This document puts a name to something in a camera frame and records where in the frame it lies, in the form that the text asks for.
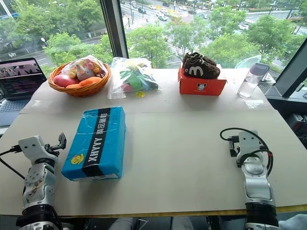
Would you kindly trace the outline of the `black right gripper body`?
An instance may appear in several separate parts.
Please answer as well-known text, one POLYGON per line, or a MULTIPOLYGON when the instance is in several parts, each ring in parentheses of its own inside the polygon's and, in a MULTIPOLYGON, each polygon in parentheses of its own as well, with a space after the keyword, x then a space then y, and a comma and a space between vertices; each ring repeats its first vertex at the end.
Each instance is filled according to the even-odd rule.
MULTIPOLYGON (((233 144, 233 149, 237 151, 237 155, 240 153, 240 144, 239 144, 239 136, 237 136, 237 143, 233 144)), ((236 165, 238 168, 241 167, 240 157, 236 156, 236 165)))

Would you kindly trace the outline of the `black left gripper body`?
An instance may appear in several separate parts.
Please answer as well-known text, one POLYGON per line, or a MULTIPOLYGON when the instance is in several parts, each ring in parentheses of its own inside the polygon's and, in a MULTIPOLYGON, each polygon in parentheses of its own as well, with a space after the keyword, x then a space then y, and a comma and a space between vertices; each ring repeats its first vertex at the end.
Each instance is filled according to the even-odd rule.
POLYGON ((45 150, 46 150, 49 154, 54 155, 54 156, 59 156, 59 151, 58 151, 59 149, 58 149, 58 146, 59 146, 59 144, 54 145, 54 146, 51 146, 51 145, 49 145, 49 144, 45 144, 44 148, 45 148, 45 150))

